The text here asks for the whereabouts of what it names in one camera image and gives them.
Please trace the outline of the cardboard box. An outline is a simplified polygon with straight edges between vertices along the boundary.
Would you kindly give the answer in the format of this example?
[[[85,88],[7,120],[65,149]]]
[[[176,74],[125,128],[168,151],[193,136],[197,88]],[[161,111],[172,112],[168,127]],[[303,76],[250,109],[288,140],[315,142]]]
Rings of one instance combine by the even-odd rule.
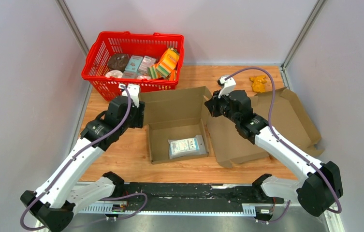
[[[205,86],[144,92],[139,95],[145,103],[144,125],[151,164],[208,157],[209,148],[205,133],[209,111],[204,103],[212,97]],[[202,151],[197,155],[170,158],[170,141],[199,136]]]

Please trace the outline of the cardboard sheet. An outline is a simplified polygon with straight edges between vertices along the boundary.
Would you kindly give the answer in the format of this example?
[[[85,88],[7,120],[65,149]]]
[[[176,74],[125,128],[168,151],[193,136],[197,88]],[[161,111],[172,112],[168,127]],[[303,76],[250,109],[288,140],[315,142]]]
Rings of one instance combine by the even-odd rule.
[[[298,96],[287,88],[274,92],[259,93],[250,97],[254,117],[244,123],[233,123],[224,116],[210,117],[208,130],[218,164],[231,168],[251,160],[265,158],[269,152],[252,144],[255,137],[249,130],[238,131],[236,125],[257,127],[260,131],[268,127],[268,112],[273,103],[272,125],[276,134],[288,143],[312,157],[318,157],[324,150],[317,149],[316,144],[321,135],[314,125]]]

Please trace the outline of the white plastic pouch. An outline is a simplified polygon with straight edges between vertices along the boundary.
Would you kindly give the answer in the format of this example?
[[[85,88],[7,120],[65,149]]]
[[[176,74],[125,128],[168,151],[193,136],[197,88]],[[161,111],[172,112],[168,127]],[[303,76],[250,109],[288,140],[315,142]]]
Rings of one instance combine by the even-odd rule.
[[[207,155],[207,148],[201,135],[192,138],[168,140],[169,159]]]

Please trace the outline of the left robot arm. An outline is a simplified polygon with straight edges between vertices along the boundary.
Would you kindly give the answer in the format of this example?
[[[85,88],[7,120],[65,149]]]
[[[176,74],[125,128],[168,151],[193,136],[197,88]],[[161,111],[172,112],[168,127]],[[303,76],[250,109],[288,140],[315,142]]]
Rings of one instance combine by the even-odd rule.
[[[125,195],[124,180],[113,172],[106,172],[97,181],[73,190],[79,178],[111,144],[128,128],[142,128],[145,102],[138,97],[117,96],[108,109],[88,122],[73,150],[51,177],[35,191],[26,190],[20,197],[26,206],[20,225],[27,231],[24,218],[31,213],[42,223],[42,228],[60,232],[68,227],[73,217],[100,200],[119,201],[134,194]]]

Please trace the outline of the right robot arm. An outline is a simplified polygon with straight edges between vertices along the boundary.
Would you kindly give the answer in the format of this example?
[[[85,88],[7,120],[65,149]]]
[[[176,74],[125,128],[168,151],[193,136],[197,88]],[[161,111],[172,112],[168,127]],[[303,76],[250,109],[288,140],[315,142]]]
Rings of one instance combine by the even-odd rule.
[[[212,117],[224,116],[234,123],[239,135],[262,148],[289,168],[296,180],[261,176],[252,189],[253,198],[265,202],[270,197],[297,201],[309,214],[318,217],[324,211],[342,212],[343,196],[339,167],[332,161],[323,163],[292,144],[275,127],[271,118],[253,111],[251,99],[243,90],[223,94],[215,91],[205,103]]]

